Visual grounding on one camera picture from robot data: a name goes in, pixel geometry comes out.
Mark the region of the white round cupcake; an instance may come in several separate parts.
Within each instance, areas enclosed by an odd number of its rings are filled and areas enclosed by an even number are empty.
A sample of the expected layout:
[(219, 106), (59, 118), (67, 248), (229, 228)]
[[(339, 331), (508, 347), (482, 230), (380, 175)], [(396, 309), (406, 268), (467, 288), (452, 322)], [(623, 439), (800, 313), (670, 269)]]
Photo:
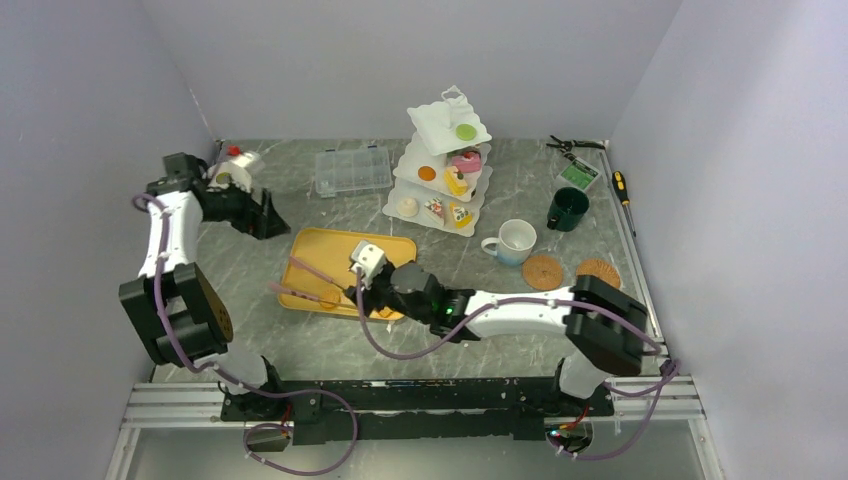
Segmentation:
[(397, 213), (404, 218), (414, 218), (419, 212), (418, 201), (411, 197), (401, 198), (395, 205)]

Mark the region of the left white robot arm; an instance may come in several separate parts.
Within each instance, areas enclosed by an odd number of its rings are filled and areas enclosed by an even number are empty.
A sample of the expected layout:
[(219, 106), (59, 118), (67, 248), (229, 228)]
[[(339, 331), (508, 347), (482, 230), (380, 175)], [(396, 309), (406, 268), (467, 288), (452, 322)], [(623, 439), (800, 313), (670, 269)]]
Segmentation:
[(132, 199), (150, 218), (149, 240), (136, 279), (119, 287), (120, 304), (155, 364), (211, 372), (227, 406), (247, 419), (279, 420), (288, 394), (276, 369), (235, 343), (229, 312), (197, 263), (204, 222), (257, 240), (289, 233), (270, 191), (254, 179), (261, 156), (233, 147), (213, 164), (175, 153), (163, 165), (163, 177)]

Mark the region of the white triangle cake slice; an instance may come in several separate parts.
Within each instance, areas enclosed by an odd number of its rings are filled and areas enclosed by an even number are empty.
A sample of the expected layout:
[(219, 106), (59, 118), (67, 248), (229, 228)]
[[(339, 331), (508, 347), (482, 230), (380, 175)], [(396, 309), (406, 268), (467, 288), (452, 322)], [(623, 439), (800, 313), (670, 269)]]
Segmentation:
[(445, 224), (444, 206), (441, 198), (434, 197), (427, 200), (424, 203), (423, 212), (435, 225), (443, 226)]

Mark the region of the white three-tier dessert stand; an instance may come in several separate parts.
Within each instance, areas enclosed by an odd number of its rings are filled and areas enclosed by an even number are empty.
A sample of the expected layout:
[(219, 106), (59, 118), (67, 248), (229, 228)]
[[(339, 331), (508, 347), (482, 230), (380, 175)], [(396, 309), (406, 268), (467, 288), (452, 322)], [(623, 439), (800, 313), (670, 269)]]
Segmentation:
[[(415, 132), (392, 171), (394, 186), (389, 191), (387, 204), (384, 205), (382, 213), (422, 227), (466, 238), (472, 237), (493, 173), (493, 168), (487, 164), (491, 152), (492, 135), (467, 96), (456, 85), (442, 91), (439, 100), (411, 107), (407, 113), (415, 127)], [(456, 137), (454, 129), (462, 123), (471, 124), (477, 129), (477, 137), (474, 140), (465, 142)], [(446, 187), (444, 170), (452, 166), (453, 156), (468, 150), (480, 152), (483, 166), (480, 171), (465, 175), (469, 190), (463, 196), (454, 197)], [(417, 170), (422, 166), (434, 168), (437, 177), (431, 182), (420, 180)], [(419, 212), (414, 218), (404, 218), (396, 211), (396, 203), (404, 197), (411, 197), (418, 201)], [(445, 214), (443, 226), (435, 225), (423, 212), (424, 203), (434, 197), (443, 200)], [(468, 227), (461, 230), (454, 227), (450, 214), (451, 203), (459, 204), (471, 211), (473, 222)]]

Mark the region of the pink cake with cherry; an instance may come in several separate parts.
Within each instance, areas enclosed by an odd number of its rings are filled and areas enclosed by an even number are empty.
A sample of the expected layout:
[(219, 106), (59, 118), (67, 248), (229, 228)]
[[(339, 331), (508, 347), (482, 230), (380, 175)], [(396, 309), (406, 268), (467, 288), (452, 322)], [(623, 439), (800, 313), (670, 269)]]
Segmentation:
[(451, 158), (451, 165), (463, 175), (478, 172), (482, 169), (483, 162), (479, 151), (468, 150)]

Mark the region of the orange round cookie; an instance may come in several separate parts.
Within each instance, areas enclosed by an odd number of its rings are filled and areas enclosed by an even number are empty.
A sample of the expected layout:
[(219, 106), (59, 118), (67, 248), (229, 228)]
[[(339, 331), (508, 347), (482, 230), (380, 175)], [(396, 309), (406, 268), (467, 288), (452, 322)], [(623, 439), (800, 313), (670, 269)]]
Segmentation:
[(424, 182), (431, 182), (437, 177), (437, 172), (430, 166), (422, 166), (417, 170), (417, 176)]

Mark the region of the green round macaron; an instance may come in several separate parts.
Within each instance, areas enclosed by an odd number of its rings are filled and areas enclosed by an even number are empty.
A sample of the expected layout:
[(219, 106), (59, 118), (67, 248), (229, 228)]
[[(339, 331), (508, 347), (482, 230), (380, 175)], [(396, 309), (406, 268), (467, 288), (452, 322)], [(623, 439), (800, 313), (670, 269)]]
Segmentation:
[(472, 141), (477, 137), (477, 129), (467, 123), (459, 124), (455, 127), (454, 133), (456, 137), (461, 141)]

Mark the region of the pink handled tongs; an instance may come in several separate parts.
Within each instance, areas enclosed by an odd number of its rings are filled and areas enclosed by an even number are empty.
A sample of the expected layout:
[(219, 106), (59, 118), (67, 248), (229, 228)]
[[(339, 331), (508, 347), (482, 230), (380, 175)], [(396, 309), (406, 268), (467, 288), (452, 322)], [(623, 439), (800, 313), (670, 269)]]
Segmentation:
[(291, 255), (282, 279), (276, 283), (269, 282), (267, 286), (277, 295), (309, 301), (318, 307), (321, 293), (339, 289), (342, 292), (343, 307), (347, 307), (350, 302), (345, 296), (344, 275), (339, 264)]

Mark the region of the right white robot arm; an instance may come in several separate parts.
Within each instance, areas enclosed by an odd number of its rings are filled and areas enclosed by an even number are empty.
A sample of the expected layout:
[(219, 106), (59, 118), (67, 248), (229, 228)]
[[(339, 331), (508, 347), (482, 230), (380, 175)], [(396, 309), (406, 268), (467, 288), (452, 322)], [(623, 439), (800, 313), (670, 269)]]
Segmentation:
[(601, 279), (581, 276), (571, 287), (530, 294), (499, 294), (451, 289), (417, 263), (396, 267), (371, 258), (354, 261), (355, 284), (345, 291), (361, 318), (382, 308), (426, 325), (436, 343), (415, 353), (396, 353), (377, 345), (387, 357), (412, 360), (448, 342), (502, 336), (550, 336), (571, 344), (556, 369), (551, 401), (574, 415), (613, 376), (635, 376), (647, 355), (661, 348), (645, 331), (647, 309)]

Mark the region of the cream triangle cake slice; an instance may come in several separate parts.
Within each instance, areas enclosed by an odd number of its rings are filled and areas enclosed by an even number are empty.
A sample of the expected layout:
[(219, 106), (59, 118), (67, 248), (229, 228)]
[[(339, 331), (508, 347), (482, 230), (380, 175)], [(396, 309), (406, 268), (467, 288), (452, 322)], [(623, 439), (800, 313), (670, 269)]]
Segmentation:
[(473, 215), (471, 211), (459, 204), (450, 204), (450, 214), (453, 220), (453, 225), (458, 230), (468, 227), (473, 222)]

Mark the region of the yellow cake piece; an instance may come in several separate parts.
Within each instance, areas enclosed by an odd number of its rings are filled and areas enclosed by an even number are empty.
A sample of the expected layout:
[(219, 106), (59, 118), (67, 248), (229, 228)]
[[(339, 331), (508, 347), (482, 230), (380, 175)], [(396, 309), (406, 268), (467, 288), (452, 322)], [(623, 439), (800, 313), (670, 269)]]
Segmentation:
[(450, 194), (454, 197), (465, 195), (469, 185), (465, 175), (456, 166), (449, 166), (444, 170), (444, 181)]

